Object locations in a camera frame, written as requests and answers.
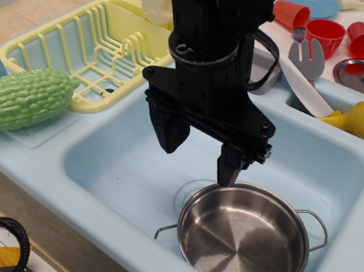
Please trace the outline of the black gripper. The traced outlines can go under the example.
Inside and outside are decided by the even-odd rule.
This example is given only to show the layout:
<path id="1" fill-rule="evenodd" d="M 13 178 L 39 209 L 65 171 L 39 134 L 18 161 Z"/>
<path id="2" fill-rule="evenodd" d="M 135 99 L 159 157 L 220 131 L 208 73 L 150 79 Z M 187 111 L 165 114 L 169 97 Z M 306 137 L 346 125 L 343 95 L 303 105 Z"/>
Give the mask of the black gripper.
<path id="1" fill-rule="evenodd" d="M 249 97 L 261 83 L 250 83 L 254 44 L 241 41 L 216 50 L 192 47 L 172 33 L 169 50 L 175 68 L 146 67 L 146 100 L 158 142 L 173 153 L 189 137 L 190 128 L 220 141 L 217 182 L 233 186 L 253 162 L 264 163 L 272 149 L 275 126 Z"/>

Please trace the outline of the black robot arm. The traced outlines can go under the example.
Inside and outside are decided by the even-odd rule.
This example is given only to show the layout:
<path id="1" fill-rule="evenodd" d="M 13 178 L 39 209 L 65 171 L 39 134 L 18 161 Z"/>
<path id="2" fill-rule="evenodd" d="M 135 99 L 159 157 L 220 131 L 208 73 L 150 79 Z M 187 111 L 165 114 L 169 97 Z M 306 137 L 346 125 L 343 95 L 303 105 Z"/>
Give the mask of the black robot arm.
<path id="1" fill-rule="evenodd" d="M 169 50 L 174 68 L 146 67 L 146 100 L 160 146 L 174 152 L 197 128 L 222 143 L 218 183 L 232 186 L 251 163 L 270 155 L 275 127 L 249 92 L 255 43 L 278 60 L 260 25 L 274 20 L 275 0 L 172 0 Z"/>

